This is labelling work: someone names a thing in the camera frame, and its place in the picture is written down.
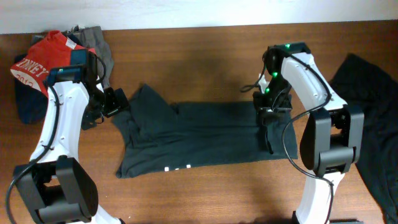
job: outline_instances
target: white wall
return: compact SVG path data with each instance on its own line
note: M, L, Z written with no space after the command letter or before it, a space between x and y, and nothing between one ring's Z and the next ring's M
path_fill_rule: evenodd
M0 0L0 34L398 19L398 0Z

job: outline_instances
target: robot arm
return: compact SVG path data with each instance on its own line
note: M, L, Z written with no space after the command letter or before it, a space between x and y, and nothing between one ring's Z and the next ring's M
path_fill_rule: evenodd
M287 98L292 87L307 111L324 104L329 95L327 104L310 113L300 143L300 155L310 174L333 183L333 193L324 180L307 176L302 201L293 215L296 223L323 223L328 217L331 194L335 193L350 165L359 159L363 113L347 105L333 91L304 43L269 47L263 61L272 79L268 85L259 82L260 91L253 93L254 106L261 119L269 113L292 109ZM341 132L331 135L332 126Z
M43 154L54 128L55 136L50 150L16 183L36 223L123 223L98 205L96 185L78 163L80 129L95 126L96 119L110 117L128 107L122 89L102 88L96 66L93 54L74 50L71 66L54 68L47 77L47 85L54 91L48 90L42 134L30 161ZM28 166L17 166L14 176ZM45 183L52 178L57 178L60 185L47 187Z

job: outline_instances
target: wood grain surface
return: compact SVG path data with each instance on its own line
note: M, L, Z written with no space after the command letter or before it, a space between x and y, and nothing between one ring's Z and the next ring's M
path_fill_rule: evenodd
M13 58L28 49L30 37L0 35L1 223L8 222L4 196L12 170L27 163L43 125L20 122L9 72ZM255 81L268 45L286 42L305 41L327 80L349 52L398 77L397 21L114 30L104 32L104 38L115 61L112 86L131 96L147 83L168 102L251 100L251 93L242 94L239 87ZM292 94L295 115L303 106ZM302 119L294 124L298 142L305 123ZM82 131L79 148L80 163L97 184L100 204L126 223L268 223L289 219L300 203L305 182L287 160L117 179L124 143L109 119L95 129ZM32 223L15 189L11 203L18 223ZM383 222L381 210L355 166L339 185L331 214L332 220L350 218Z

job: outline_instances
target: red fabric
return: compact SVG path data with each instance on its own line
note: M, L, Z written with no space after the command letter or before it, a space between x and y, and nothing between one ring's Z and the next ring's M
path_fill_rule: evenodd
M43 84L49 71L54 67L68 66L70 52L80 49L84 47L73 43L59 30L50 31L43 40L30 47L24 59L11 67L11 73L23 84L49 97Z

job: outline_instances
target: dark green t-shirt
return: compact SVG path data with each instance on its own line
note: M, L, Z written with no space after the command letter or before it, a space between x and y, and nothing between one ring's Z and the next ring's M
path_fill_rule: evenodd
M144 85L132 97L130 110L113 119L126 143L116 175L128 178L187 167L283 159L281 133L289 119L286 113L265 131L256 123L252 102L168 105ZM289 155L296 159L292 126L285 142Z

